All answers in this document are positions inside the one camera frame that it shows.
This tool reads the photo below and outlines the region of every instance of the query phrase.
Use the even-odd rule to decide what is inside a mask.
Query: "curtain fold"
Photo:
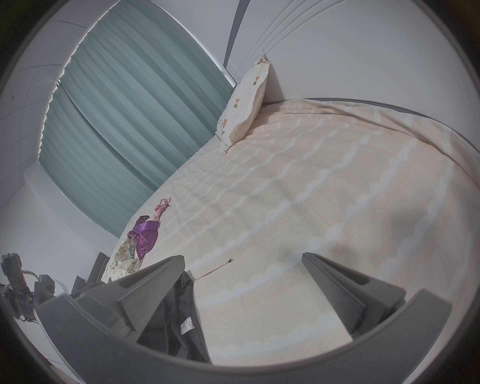
[[[121,0],[65,67],[39,161],[80,210],[120,236],[214,135],[232,90],[166,12],[150,0]]]

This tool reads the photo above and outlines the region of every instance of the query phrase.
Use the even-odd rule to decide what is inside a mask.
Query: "bed sheet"
[[[219,146],[201,148],[122,235],[171,196],[142,268],[185,257],[212,363],[283,363],[351,341],[303,252],[402,286],[407,300],[427,288],[452,301],[435,355],[479,284],[473,147],[429,118],[313,100],[263,107],[242,141]]]

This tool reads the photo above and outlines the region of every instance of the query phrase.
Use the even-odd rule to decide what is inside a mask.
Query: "tiled ceiling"
[[[86,31],[118,0],[70,0],[38,31],[0,95],[0,211],[36,161],[47,102]]]

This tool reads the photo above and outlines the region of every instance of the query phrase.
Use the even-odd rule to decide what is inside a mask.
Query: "clothing label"
[[[195,327],[193,326],[192,318],[189,317],[180,326],[180,333],[183,335],[185,332],[188,332],[188,331],[190,331],[191,329],[194,329],[194,328]]]

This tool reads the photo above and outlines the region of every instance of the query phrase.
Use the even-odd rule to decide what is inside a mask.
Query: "white pillow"
[[[264,57],[245,73],[235,87],[216,125],[216,135],[226,151],[246,135],[262,106],[270,63]]]

